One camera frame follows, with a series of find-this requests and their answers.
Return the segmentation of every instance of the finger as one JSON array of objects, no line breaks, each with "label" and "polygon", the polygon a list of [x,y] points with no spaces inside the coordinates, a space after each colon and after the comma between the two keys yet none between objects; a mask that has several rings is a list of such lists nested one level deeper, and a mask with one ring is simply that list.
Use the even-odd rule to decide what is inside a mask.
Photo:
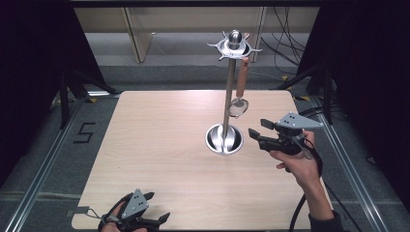
[{"label": "finger", "polygon": [[112,212],[112,214],[114,215],[114,216],[118,216],[118,213],[120,212],[120,210],[121,210],[121,207],[124,205],[124,203],[125,202],[121,202],[115,209],[114,209],[114,211]]},{"label": "finger", "polygon": [[286,160],[287,155],[283,152],[280,151],[270,151],[269,155],[271,155],[272,158],[280,161]]},{"label": "finger", "polygon": [[277,169],[283,169],[286,168],[286,164],[284,164],[284,162],[281,162],[280,164],[277,165]]},{"label": "finger", "polygon": [[309,144],[309,142],[307,143],[307,145],[309,147],[311,147],[311,145],[314,146],[314,132],[313,131],[308,131],[308,130],[304,130],[303,134],[306,136],[306,140],[310,141],[311,144]]}]

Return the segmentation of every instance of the wrist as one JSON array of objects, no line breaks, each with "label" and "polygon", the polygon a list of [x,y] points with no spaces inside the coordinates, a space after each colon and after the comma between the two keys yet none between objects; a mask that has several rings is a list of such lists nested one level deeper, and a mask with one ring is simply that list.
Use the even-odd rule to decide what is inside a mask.
[{"label": "wrist", "polygon": [[304,187],[303,190],[307,199],[310,214],[313,218],[327,220],[334,217],[331,205],[326,196],[326,191],[320,181],[317,183],[311,183]]},{"label": "wrist", "polygon": [[115,227],[117,227],[117,225],[115,224],[115,221],[108,221],[104,226],[115,226]]}]

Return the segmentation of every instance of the wooden table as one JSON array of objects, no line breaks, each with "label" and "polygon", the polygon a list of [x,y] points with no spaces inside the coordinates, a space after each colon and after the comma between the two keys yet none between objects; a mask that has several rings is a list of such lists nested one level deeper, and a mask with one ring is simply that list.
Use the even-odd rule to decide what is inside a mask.
[{"label": "wooden table", "polygon": [[[293,175],[259,150],[248,128],[275,137],[260,119],[296,112],[286,91],[246,91],[248,111],[231,118],[245,141],[233,155],[213,153],[206,131],[223,120],[225,91],[124,92],[78,206],[106,214],[125,194],[153,191],[145,218],[171,213],[161,230],[286,229],[302,196]],[[75,215],[75,229],[99,221]],[[296,228],[309,228],[307,204]]]}]

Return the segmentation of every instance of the human hand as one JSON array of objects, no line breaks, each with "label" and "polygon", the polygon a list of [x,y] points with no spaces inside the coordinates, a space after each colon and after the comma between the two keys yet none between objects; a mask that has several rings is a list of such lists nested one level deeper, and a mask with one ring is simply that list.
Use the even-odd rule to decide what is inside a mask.
[{"label": "human hand", "polygon": [[[304,130],[304,135],[306,140],[309,141],[307,145],[313,148],[314,133]],[[310,214],[313,218],[326,220],[334,217],[325,190],[320,182],[315,159],[307,159],[303,151],[296,156],[289,156],[280,151],[271,151],[269,154],[274,159],[282,161],[277,165],[278,169],[287,167],[295,176],[298,185],[305,193]]]},{"label": "human hand", "polygon": [[[124,205],[124,202],[121,202],[112,212],[112,214],[114,216],[117,216],[118,213],[120,212],[121,206]],[[107,223],[103,228],[102,228],[102,232],[120,232],[120,230],[117,228],[117,225],[115,224],[115,222],[109,222]],[[132,232],[148,232],[147,229],[145,228],[140,228],[140,229],[136,229],[133,230]]]},{"label": "human hand", "polygon": [[[310,141],[307,145],[310,148],[314,146],[314,133],[312,131],[304,130],[303,134],[306,140]],[[295,176],[298,185],[302,189],[313,188],[320,184],[320,176],[318,173],[317,162],[315,159],[306,159],[304,152],[300,152],[296,156],[289,156],[281,151],[269,152],[271,157],[280,160],[281,163],[277,165],[277,169],[288,168]]]}]

